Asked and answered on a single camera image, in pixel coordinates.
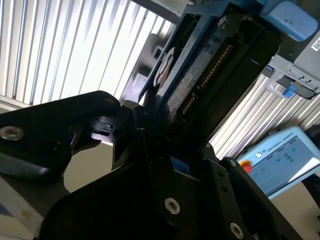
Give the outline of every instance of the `bolt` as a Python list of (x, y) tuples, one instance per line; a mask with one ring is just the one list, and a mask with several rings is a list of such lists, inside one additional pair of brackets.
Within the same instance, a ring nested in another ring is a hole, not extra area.
[(24, 131), (17, 126), (4, 126), (0, 129), (0, 137), (5, 140), (17, 141), (24, 137)]
[(164, 206), (173, 215), (178, 215), (180, 213), (180, 205), (172, 197), (168, 197), (164, 200)]
[(238, 238), (238, 239), (243, 239), (244, 238), (244, 232), (242, 231), (242, 229), (235, 224), (234, 222), (230, 223), (230, 229), (231, 232)]
[(232, 166), (234, 166), (234, 167), (237, 166), (237, 164), (236, 164), (235, 161), (233, 161), (233, 160), (229, 160), (229, 161), (230, 161), (230, 163), (231, 163)]

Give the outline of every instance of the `red emergency stop button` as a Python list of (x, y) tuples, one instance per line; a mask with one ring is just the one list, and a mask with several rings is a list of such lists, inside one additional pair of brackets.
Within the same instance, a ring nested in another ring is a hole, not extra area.
[(240, 165), (247, 173), (251, 173), (252, 163), (250, 161), (244, 160), (244, 161), (240, 162)]

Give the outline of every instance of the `white label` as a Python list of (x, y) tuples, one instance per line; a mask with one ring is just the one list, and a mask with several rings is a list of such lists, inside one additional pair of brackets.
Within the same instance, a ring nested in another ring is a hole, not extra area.
[(189, 73), (187, 76), (185, 76), (182, 79), (179, 89), (177, 91), (178, 98), (182, 96), (182, 94), (184, 93), (184, 91), (186, 90), (186, 88), (188, 87), (189, 83), (192, 81), (193, 78), (194, 76), (191, 73)]
[(317, 39), (317, 41), (315, 41), (315, 43), (311, 46), (311, 48), (316, 52), (318, 52), (318, 50), (320, 49), (320, 37)]

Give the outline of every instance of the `barcode label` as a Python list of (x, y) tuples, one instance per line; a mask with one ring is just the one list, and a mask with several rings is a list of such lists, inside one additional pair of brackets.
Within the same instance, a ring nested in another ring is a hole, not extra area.
[(318, 50), (320, 49), (320, 37), (317, 39), (317, 41), (315, 41), (315, 43), (311, 46), (311, 48), (316, 52), (318, 52)]

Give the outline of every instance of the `silver screw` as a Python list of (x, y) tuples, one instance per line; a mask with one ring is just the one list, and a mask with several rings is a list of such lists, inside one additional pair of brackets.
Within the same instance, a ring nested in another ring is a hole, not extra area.
[(244, 232), (242, 229), (235, 224), (234, 222), (230, 223), (230, 229), (231, 232), (238, 238), (238, 239), (243, 239), (244, 238)]
[(4, 126), (0, 129), (0, 137), (5, 140), (17, 141), (24, 137), (24, 131), (17, 126)]
[(233, 161), (233, 160), (229, 160), (229, 161), (230, 161), (230, 163), (231, 163), (232, 166), (234, 166), (234, 167), (237, 166), (237, 164), (236, 164), (235, 161)]
[(172, 197), (168, 197), (164, 200), (164, 206), (173, 215), (178, 215), (180, 213), (180, 205)]

